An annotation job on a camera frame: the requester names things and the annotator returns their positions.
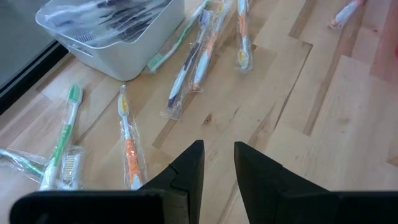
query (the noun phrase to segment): plastic wrapper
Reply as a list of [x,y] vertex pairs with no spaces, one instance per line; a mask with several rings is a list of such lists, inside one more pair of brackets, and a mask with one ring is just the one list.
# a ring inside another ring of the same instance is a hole
[[205,79],[205,75],[207,72],[207,68],[209,66],[209,62],[211,56],[213,55],[213,50],[218,38],[218,33],[223,26],[226,15],[231,8],[232,1],[227,0],[225,2],[221,2],[215,12],[215,18],[211,23],[209,36],[200,50],[198,57],[195,62],[194,69],[192,70],[192,75],[190,79],[190,91],[192,92],[201,92],[203,91],[202,82]]
[[252,68],[252,51],[249,36],[249,3],[248,0],[238,0],[238,41],[239,51],[236,57],[238,68],[248,72]]
[[161,112],[162,116],[166,118],[180,119],[182,114],[182,104],[183,99],[189,92],[189,85],[186,79],[188,72],[190,71],[192,64],[194,63],[200,48],[202,47],[206,34],[208,33],[208,28],[211,22],[211,12],[204,10],[200,15],[199,26],[200,29],[197,34],[197,38],[194,43],[192,43],[189,54],[187,55],[187,59],[182,65],[180,71],[177,73],[175,77],[175,81],[173,87],[170,91],[169,98],[167,100],[167,104],[163,112]]
[[63,153],[70,148],[73,129],[78,114],[79,105],[83,99],[83,89],[80,85],[73,84],[68,92],[67,106],[63,116],[63,127],[55,149],[46,164],[39,190],[56,189],[55,181],[58,179]]
[[174,32],[174,34],[166,41],[164,46],[159,50],[147,64],[147,71],[155,73],[156,70],[178,49],[182,41],[191,32],[192,27],[204,9],[208,7],[210,0],[204,0],[200,5],[189,14]]
[[40,182],[46,162],[46,158],[28,152],[0,149],[0,167],[19,170],[36,182]]
[[146,165],[134,119],[130,118],[126,86],[120,88],[118,112],[121,125],[121,145],[124,161],[124,180],[131,190],[137,190],[147,181]]
[[81,172],[85,159],[85,152],[81,146],[70,146],[62,157],[60,190],[79,190],[83,188]]
[[354,12],[365,3],[366,0],[353,0],[344,7],[329,23],[332,29],[343,28]]
[[134,42],[170,0],[68,1],[46,4],[36,21],[91,47]]

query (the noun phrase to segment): white plastic bin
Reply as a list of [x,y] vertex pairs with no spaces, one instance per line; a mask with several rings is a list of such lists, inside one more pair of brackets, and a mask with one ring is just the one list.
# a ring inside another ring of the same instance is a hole
[[[141,73],[147,62],[182,22],[185,15],[184,2],[185,0],[171,0],[134,42],[117,42],[106,47],[90,47],[68,36],[55,33],[38,19],[36,22],[83,63],[117,80],[128,81]],[[62,4],[65,4],[65,0],[52,0],[46,6],[55,7]]]

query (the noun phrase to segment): floor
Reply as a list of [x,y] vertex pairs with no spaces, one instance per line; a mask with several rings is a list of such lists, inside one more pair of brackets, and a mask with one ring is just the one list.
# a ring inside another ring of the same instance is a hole
[[43,0],[0,0],[0,89],[47,48],[53,38],[35,21]]
[[[247,223],[236,183],[234,141],[244,141],[329,190],[398,189],[398,1],[369,0],[342,31],[327,28],[346,0],[252,0],[254,69],[240,75],[236,12],[227,18],[205,91],[180,121],[159,115],[192,32],[155,75],[127,83],[154,177],[196,139],[205,140],[201,223]],[[87,189],[124,189],[117,95],[122,84],[65,57],[0,116],[3,146],[48,156],[71,83],[85,88],[75,144],[87,152]],[[0,169],[1,220],[37,183]]]

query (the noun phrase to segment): white toothbrush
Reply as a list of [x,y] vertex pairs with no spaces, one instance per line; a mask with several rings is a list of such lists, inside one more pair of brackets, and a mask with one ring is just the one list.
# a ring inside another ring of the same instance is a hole
[[343,10],[341,10],[335,18],[329,23],[332,29],[341,29],[348,22],[350,17],[354,14],[355,10],[364,4],[365,0],[353,0]]
[[203,39],[205,38],[205,34],[207,31],[207,27],[210,21],[210,13],[207,10],[204,10],[203,13],[201,14],[200,17],[200,31],[197,37],[197,41],[196,43],[193,45],[193,47],[191,48],[191,51],[185,61],[185,63],[183,64],[180,72],[177,75],[177,78],[174,81],[172,90],[170,92],[170,96],[169,96],[169,102],[167,103],[167,106],[169,108],[173,107],[175,99],[178,95],[178,93],[181,90],[181,86],[182,83],[185,79],[185,76],[187,75],[191,64],[193,62],[193,59],[195,58],[195,56],[197,55],[197,53],[199,52],[199,48],[201,46],[201,43],[203,42]]
[[81,167],[83,162],[83,150],[79,146],[72,146],[63,161],[62,166],[62,182],[66,187],[61,187],[62,190],[78,190],[80,189]]
[[248,1],[238,0],[239,34],[241,48],[238,51],[238,65],[242,71],[247,71],[251,64],[250,38],[248,31]]
[[62,135],[58,140],[57,146],[51,156],[49,163],[44,171],[43,179],[40,183],[39,190],[51,190],[58,173],[59,164],[61,162],[62,154],[65,148],[70,143],[72,138],[73,126],[75,125],[75,120],[77,116],[77,111],[79,105],[83,98],[83,89],[79,85],[72,85],[68,94],[68,102],[72,106],[72,112],[69,117],[68,123],[62,129]]
[[221,26],[223,25],[224,19],[229,11],[229,8],[231,7],[231,1],[228,1],[227,3],[222,3],[219,8],[218,8],[218,13],[220,13],[216,27],[209,39],[209,41],[206,44],[206,49],[203,52],[203,54],[200,57],[200,60],[198,62],[198,67],[197,70],[195,71],[195,76],[193,77],[193,86],[192,90],[193,91],[198,91],[200,89],[200,82],[202,81],[203,77],[205,76],[207,66],[209,65],[210,62],[210,57],[213,53],[215,42],[218,38],[218,32],[221,29]]
[[143,183],[138,163],[137,149],[130,133],[129,105],[124,94],[119,95],[118,112],[123,124],[130,189],[138,190],[140,187],[142,187]]

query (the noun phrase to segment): toothbrush head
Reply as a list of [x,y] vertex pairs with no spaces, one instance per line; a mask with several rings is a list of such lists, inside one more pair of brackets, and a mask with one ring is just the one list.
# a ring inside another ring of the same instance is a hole
[[243,49],[239,50],[238,63],[242,69],[247,69],[249,66],[249,55]]
[[210,6],[210,0],[205,0],[205,9],[208,9]]
[[62,182],[66,183],[72,190],[78,189],[76,180],[79,181],[80,162],[81,152],[76,150],[70,150],[63,162]]
[[79,105],[82,99],[83,89],[80,87],[80,85],[73,84],[69,89],[68,101],[71,103],[77,103]]
[[200,27],[206,27],[210,23],[210,13],[205,9],[199,16]]
[[129,105],[127,103],[126,97],[123,94],[119,95],[118,111],[119,111],[120,116],[128,116],[129,115]]

